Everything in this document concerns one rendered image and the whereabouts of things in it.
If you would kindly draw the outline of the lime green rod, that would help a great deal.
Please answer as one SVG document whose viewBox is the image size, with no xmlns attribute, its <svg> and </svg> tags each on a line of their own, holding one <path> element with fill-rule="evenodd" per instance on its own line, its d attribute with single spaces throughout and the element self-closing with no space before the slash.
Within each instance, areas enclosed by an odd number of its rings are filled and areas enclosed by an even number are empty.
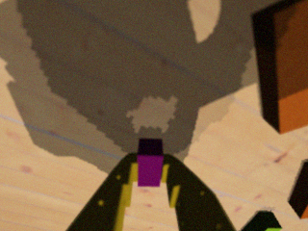
<svg viewBox="0 0 308 231">
<path fill-rule="evenodd" d="M 259 212 L 242 231 L 280 231 L 281 229 L 273 212 Z"/>
</svg>

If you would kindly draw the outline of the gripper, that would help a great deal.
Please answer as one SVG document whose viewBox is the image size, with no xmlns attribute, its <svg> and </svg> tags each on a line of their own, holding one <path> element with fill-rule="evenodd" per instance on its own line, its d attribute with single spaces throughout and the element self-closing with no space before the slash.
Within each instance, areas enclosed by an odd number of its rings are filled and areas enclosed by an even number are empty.
<svg viewBox="0 0 308 231">
<path fill-rule="evenodd" d="M 112 170 L 65 231 L 122 231 L 138 181 L 138 153 L 127 154 Z M 164 154 L 162 183 L 179 231 L 237 231 L 216 194 L 187 166 Z"/>
</svg>

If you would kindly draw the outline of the magenta rod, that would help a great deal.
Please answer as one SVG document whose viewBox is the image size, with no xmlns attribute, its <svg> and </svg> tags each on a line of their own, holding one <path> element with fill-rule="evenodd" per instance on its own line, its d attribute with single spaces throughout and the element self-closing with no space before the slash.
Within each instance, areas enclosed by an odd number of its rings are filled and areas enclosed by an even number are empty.
<svg viewBox="0 0 308 231">
<path fill-rule="evenodd" d="M 139 139 L 138 187 L 160 187 L 163 159 L 162 139 Z"/>
</svg>

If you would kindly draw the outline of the orange block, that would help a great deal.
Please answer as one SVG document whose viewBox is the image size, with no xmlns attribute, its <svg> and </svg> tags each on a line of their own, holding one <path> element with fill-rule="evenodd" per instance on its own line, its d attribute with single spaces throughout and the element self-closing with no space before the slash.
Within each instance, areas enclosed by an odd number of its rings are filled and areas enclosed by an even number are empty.
<svg viewBox="0 0 308 231">
<path fill-rule="evenodd" d="M 251 15 L 264 120 L 280 135 L 308 126 L 308 0 Z"/>
<path fill-rule="evenodd" d="M 304 162 L 289 204 L 300 219 L 308 218 L 308 162 Z"/>
</svg>

